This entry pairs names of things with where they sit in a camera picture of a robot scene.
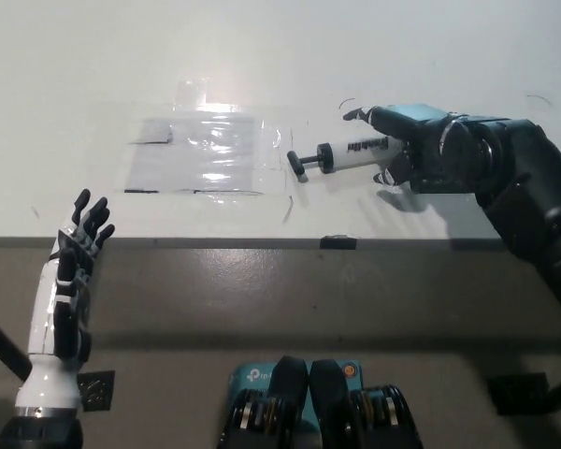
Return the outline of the teal black right robot hand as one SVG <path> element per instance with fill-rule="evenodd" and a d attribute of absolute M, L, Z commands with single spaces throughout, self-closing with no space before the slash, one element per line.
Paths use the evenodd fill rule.
<path fill-rule="evenodd" d="M 387 186 L 408 184 L 418 194 L 451 194 L 459 185 L 446 174 L 439 158 L 439 137 L 451 115 L 424 104 L 374 106 L 353 109 L 345 121 L 369 124 L 399 150 L 381 163 L 374 182 Z"/>

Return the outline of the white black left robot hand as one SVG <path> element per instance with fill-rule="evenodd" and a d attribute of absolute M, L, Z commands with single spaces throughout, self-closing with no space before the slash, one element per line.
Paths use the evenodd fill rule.
<path fill-rule="evenodd" d="M 74 415 L 81 406 L 78 375 L 92 349 L 92 296 L 101 253 L 115 230 L 108 200 L 84 189 L 57 231 L 44 263 L 33 307 L 27 354 L 29 375 L 15 398 L 15 414 Z"/>

